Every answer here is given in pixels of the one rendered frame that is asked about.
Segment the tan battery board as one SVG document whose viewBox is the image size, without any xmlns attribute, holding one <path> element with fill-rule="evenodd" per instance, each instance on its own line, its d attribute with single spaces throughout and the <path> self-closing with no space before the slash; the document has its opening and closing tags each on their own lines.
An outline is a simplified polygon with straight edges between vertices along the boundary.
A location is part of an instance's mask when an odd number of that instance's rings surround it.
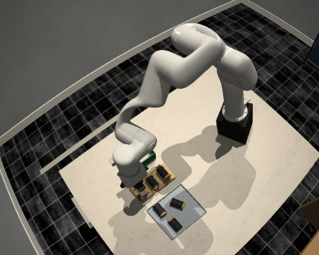
<svg viewBox="0 0 319 255">
<path fill-rule="evenodd" d="M 158 167 L 163 166 L 165 170 L 171 175 L 169 175 L 166 180 L 164 180 L 156 171 Z M 146 179 L 143 179 L 143 184 L 146 186 L 146 189 L 142 192 L 139 192 L 136 188 L 131 187 L 130 190 L 132 193 L 137 197 L 137 199 L 140 201 L 140 203 L 143 203 L 146 201 L 148 198 L 150 198 L 153 194 L 158 192 L 161 188 L 163 188 L 165 185 L 167 185 L 170 181 L 172 181 L 175 178 L 175 175 L 163 164 L 159 164 L 156 166 L 156 169 L 152 171 L 151 174 L 155 180 L 159 183 L 154 189 L 148 184 Z"/>
</svg>

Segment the green open-top box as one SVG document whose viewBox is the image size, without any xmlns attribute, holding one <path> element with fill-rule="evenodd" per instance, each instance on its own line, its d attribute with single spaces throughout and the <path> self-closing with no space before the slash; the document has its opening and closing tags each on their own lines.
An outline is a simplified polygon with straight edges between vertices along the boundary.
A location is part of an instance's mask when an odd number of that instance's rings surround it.
<svg viewBox="0 0 319 255">
<path fill-rule="evenodd" d="M 154 160 L 156 158 L 156 153 L 152 150 L 151 152 L 149 152 L 144 158 L 142 158 L 140 160 L 140 162 L 146 166 L 147 164 L 149 164 L 152 160 Z"/>
</svg>

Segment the black battery with gold end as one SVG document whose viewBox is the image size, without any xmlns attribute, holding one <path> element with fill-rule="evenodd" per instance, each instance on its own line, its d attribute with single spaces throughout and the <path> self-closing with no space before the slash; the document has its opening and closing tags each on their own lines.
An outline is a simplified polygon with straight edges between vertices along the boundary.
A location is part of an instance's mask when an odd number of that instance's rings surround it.
<svg viewBox="0 0 319 255">
<path fill-rule="evenodd" d="M 185 202 L 177 200 L 175 198 L 172 198 L 172 200 L 170 202 L 170 205 L 172 205 L 174 207 L 177 207 L 177 208 L 180 208 L 180 209 L 183 209 L 184 205 L 185 205 Z"/>
<path fill-rule="evenodd" d="M 160 185 L 155 178 L 149 174 L 145 177 L 146 181 L 149 183 L 149 185 L 154 189 L 157 185 Z"/>
<path fill-rule="evenodd" d="M 174 217 L 169 219 L 168 222 L 175 229 L 176 232 L 182 228 L 182 225 Z"/>
<path fill-rule="evenodd" d="M 164 180 L 170 175 L 163 166 L 158 167 L 156 171 Z"/>
<path fill-rule="evenodd" d="M 146 186 L 140 181 L 139 183 L 137 183 L 135 185 L 136 189 L 139 191 L 139 192 L 142 192 L 146 189 Z"/>
<path fill-rule="evenodd" d="M 158 202 L 153 205 L 153 209 L 160 215 L 160 217 L 163 217 L 167 213 Z"/>
</svg>

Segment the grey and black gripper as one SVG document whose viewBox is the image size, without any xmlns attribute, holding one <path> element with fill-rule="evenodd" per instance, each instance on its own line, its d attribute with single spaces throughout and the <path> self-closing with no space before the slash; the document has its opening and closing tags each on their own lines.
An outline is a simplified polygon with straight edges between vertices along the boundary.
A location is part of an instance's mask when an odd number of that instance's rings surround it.
<svg viewBox="0 0 319 255">
<path fill-rule="evenodd" d="M 128 189 L 131 187 L 135 188 L 135 185 L 139 183 L 140 181 L 143 183 L 142 179 L 144 179 L 148 175 L 147 170 L 149 168 L 147 166 L 144 166 L 140 161 L 139 161 L 139 164 L 141 166 L 141 169 L 140 169 L 140 173 L 136 177 L 126 178 L 126 177 L 120 176 L 120 179 L 122 181 L 120 185 L 121 188 L 125 188 L 125 187 L 127 187 Z"/>
</svg>

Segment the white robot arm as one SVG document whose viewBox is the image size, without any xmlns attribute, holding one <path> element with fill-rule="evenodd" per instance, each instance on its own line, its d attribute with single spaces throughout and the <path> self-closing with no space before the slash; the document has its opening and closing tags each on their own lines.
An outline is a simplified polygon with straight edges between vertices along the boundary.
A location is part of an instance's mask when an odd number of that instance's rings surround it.
<svg viewBox="0 0 319 255">
<path fill-rule="evenodd" d="M 160 108 L 165 105 L 171 86 L 183 89 L 194 83 L 212 65 L 216 68 L 223 90 L 223 117 L 236 123 L 248 113 L 246 104 L 251 101 L 243 91 L 252 90 L 258 75 L 250 58 L 228 47 L 210 28 L 187 23 L 171 33 L 173 46 L 187 55 L 183 58 L 169 51 L 156 51 L 149 64 L 137 97 L 130 100 L 119 113 L 115 137 L 121 145 L 108 159 L 118 167 L 118 177 L 136 177 L 141 169 L 139 161 L 150 153 L 157 143 L 154 134 L 130 122 L 137 107 Z"/>
</svg>

